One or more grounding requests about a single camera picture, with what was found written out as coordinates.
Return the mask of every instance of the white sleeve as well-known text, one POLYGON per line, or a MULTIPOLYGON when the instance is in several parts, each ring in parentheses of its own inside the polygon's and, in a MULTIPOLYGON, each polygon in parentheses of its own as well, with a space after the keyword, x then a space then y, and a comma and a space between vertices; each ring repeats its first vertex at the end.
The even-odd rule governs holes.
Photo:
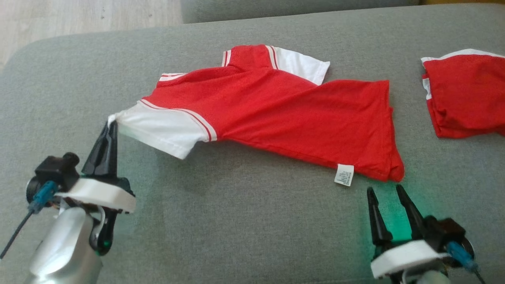
POLYGON ((210 141, 207 132, 184 110, 164 109, 142 100, 125 111, 109 116, 121 134, 179 159, 189 154, 197 141, 210 141))
POLYGON ((283 70, 298 77, 307 79, 316 85, 321 85, 330 62, 317 60, 298 52, 266 46, 275 69, 283 70))
POLYGON ((160 80, 158 80, 158 82, 175 80, 186 74, 187 73, 163 73, 161 74, 160 80))

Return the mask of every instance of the white label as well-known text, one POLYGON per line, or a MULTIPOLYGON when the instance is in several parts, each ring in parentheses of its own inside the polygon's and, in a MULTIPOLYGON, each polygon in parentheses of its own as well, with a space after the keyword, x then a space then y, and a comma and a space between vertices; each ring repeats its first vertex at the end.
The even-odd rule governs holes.
POLYGON ((354 166, 338 164, 337 175, 335 176, 335 182, 346 186, 350 186, 353 174, 354 174, 354 166))

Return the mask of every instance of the gray fabric upholstery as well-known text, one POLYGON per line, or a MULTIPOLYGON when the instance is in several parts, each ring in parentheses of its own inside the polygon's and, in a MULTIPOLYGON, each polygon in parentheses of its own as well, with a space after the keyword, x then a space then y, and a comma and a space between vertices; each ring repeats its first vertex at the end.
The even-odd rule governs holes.
MULTIPOLYGON (((505 6, 331 12, 59 37, 31 44, 0 78, 0 245, 26 213, 24 186, 47 156, 82 160, 114 112, 149 95, 162 72, 219 66, 222 51, 267 43, 331 61, 326 80, 389 79, 402 182, 419 210, 468 230, 482 275, 505 278, 505 138, 437 139, 420 58, 474 48, 505 55, 505 6)), ((177 160, 121 136, 119 173, 137 211, 118 217, 99 283, 375 283, 366 188, 397 239, 410 234, 393 183, 234 143, 197 144, 177 160)), ((28 221, 0 265, 20 283, 56 214, 28 221)), ((477 283, 462 270, 454 283, 477 283)))
POLYGON ((184 23, 417 5, 419 0, 181 0, 184 23))

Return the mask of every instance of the red fabric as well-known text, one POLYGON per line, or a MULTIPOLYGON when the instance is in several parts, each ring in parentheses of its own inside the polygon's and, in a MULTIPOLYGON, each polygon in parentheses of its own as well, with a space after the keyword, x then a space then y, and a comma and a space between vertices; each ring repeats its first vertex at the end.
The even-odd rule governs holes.
POLYGON ((428 110, 438 137, 505 135, 505 58, 456 55, 424 62, 432 99, 428 110))
POLYGON ((227 67, 162 81, 145 100, 197 112, 218 140, 336 168, 354 165, 368 177, 400 181, 389 82, 336 80, 317 86, 275 70, 264 45, 232 49, 227 67))

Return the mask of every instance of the black cable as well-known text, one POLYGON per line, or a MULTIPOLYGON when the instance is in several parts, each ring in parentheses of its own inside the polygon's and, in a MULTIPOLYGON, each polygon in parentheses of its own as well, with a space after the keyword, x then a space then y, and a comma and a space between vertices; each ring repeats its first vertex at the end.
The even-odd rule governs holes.
POLYGON ((479 278, 479 281, 482 284, 486 284, 486 281, 484 281, 484 279, 482 278, 482 276, 480 276, 480 273, 478 271, 474 271, 474 273, 475 273, 475 276, 477 276, 477 278, 479 278))
POLYGON ((14 234, 12 235, 11 239, 9 240, 9 242, 7 243, 7 245, 5 246, 4 250, 2 251, 2 254, 0 254, 0 260, 2 260, 2 258, 4 258, 5 254, 7 253, 7 251, 9 250, 9 248, 11 247, 11 245, 14 242, 14 240, 16 239, 16 237, 18 236, 19 231, 21 231, 21 228, 25 225, 26 221, 28 221, 28 219, 30 218, 30 216, 32 214, 33 214, 33 210, 30 210, 30 212, 28 212, 28 214, 23 219, 23 221, 21 221, 21 223, 19 224, 19 226, 16 229, 16 231, 14 231, 14 234))

